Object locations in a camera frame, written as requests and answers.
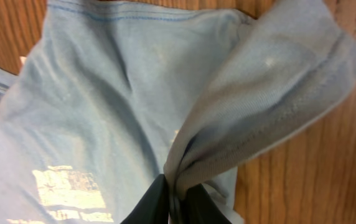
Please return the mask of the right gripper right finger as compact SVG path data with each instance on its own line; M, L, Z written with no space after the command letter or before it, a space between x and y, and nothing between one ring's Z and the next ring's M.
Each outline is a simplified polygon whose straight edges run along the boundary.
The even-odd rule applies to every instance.
M201 184L187 191L180 215L184 224L231 224Z

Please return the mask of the light blue printed t-shirt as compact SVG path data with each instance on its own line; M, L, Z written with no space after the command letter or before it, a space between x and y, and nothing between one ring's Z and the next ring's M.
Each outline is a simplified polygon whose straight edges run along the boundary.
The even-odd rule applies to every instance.
M0 223L121 223L164 174L169 222L201 184L231 223L238 166L356 82L356 40L322 1L259 19L49 1L18 75L0 69Z

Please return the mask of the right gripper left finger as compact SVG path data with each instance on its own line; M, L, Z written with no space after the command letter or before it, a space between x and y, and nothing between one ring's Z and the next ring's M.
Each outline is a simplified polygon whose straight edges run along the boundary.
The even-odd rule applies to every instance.
M156 177L121 224L168 224L169 192L164 174Z

